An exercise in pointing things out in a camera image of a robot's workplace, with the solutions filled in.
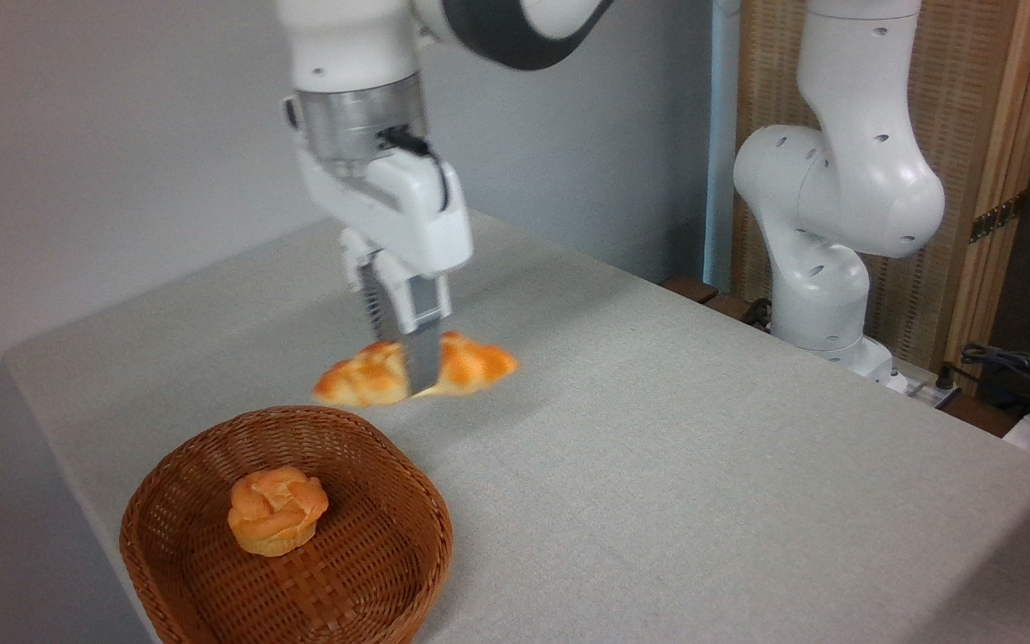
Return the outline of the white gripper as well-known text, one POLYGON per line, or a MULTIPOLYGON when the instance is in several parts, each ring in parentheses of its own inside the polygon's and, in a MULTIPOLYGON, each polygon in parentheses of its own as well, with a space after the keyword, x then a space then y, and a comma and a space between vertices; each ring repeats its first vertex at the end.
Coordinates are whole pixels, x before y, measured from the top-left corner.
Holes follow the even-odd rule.
POLYGON ((473 257, 458 173, 406 150, 372 160, 355 178, 328 171, 306 148, 297 159, 312 203, 349 228, 340 235, 344 269, 376 341, 403 343, 409 394, 434 387, 442 323, 452 313, 445 274, 473 257), (376 272, 379 249, 390 253, 388 290, 376 272))

